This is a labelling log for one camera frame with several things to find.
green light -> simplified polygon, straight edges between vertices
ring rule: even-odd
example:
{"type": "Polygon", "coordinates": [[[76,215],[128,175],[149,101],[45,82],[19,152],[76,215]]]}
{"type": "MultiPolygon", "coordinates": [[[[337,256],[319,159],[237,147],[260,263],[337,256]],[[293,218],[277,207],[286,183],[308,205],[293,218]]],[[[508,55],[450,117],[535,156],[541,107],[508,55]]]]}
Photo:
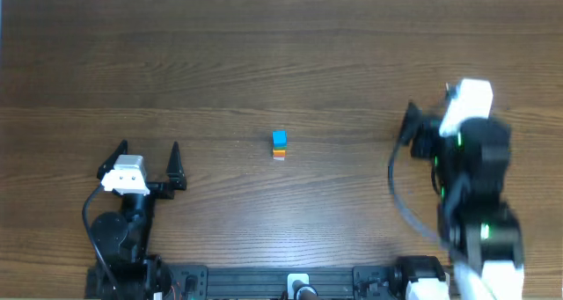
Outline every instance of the green light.
{"type": "Polygon", "coordinates": [[[489,238],[489,224],[481,224],[481,239],[489,238]]]}

wooden surface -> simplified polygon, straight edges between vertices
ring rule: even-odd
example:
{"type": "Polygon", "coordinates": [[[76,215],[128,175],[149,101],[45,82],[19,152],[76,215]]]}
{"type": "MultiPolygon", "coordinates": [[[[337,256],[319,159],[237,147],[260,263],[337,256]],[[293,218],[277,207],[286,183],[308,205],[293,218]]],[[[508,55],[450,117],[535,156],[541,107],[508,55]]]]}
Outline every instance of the wooden surface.
{"type": "MultiPolygon", "coordinates": [[[[386,160],[413,99],[483,77],[513,130],[504,195],[525,293],[560,296],[563,0],[4,0],[0,296],[81,297],[80,210],[123,138],[164,179],[151,251],[211,267],[322,267],[438,255],[399,217],[386,160]],[[270,134],[286,129],[286,162],[270,134]]],[[[397,167],[431,227],[429,166],[397,167]]],[[[91,219],[117,209],[101,195],[91,219]]]]}

blue block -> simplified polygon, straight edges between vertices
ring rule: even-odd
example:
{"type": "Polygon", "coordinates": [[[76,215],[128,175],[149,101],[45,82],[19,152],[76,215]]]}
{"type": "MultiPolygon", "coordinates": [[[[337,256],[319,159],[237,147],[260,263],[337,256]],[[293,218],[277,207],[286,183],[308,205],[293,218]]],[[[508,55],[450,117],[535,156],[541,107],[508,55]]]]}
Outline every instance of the blue block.
{"type": "Polygon", "coordinates": [[[288,136],[285,131],[274,131],[272,133],[274,138],[274,147],[285,147],[288,145],[288,136]]]}

wooden table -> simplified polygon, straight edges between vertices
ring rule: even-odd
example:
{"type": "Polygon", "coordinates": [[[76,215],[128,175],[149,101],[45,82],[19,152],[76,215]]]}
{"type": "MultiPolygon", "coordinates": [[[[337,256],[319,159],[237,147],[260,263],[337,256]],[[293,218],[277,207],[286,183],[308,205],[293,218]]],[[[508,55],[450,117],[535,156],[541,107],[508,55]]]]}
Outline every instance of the wooden table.
{"type": "MultiPolygon", "coordinates": [[[[504,195],[525,294],[560,296],[563,0],[3,0],[0,296],[81,297],[80,210],[121,139],[188,189],[151,251],[210,267],[349,267],[438,255],[400,218],[386,160],[409,99],[482,77],[512,126],[504,195]],[[289,156],[270,157],[285,129],[289,156]]],[[[435,227],[427,163],[399,191],[435,227]]],[[[101,195],[91,219],[119,207],[101,195]]]]}

stacked blocks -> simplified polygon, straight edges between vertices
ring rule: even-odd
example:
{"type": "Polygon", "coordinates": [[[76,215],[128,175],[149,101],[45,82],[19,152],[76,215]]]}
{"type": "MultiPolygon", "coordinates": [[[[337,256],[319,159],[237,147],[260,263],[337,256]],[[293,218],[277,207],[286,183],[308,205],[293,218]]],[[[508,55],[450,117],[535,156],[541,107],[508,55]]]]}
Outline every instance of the stacked blocks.
{"type": "Polygon", "coordinates": [[[274,138],[274,159],[285,160],[285,153],[288,148],[288,136],[285,131],[274,131],[272,134],[274,138]]]}

